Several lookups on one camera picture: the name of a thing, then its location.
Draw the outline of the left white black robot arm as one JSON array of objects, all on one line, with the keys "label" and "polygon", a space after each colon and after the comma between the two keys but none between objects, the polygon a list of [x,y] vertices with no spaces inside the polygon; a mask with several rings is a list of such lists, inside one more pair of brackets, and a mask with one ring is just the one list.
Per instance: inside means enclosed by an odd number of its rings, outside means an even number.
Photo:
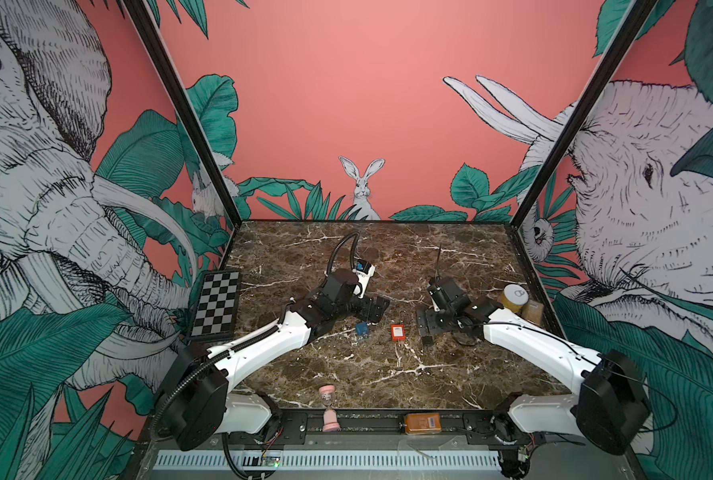
[{"label": "left white black robot arm", "polygon": [[322,284],[282,308],[280,319],[234,341],[186,348],[156,394],[150,438],[172,438],[182,451],[214,434],[245,433],[264,443],[280,431],[280,410],[266,395],[236,394],[234,388],[276,358],[330,333],[348,317],[374,322],[389,301],[369,297],[366,287],[375,267],[334,270]]}]

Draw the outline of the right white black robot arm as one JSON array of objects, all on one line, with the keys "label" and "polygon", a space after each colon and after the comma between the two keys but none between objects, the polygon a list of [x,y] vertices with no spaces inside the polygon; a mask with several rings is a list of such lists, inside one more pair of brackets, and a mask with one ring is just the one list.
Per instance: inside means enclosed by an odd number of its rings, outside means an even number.
[{"label": "right white black robot arm", "polygon": [[650,418],[643,378],[626,355],[573,344],[487,297],[473,301],[450,277],[431,278],[426,291],[432,306],[417,312],[425,336],[454,332],[502,347],[568,389],[566,395],[519,394],[508,401],[505,416],[517,431],[582,436],[621,455]]}]

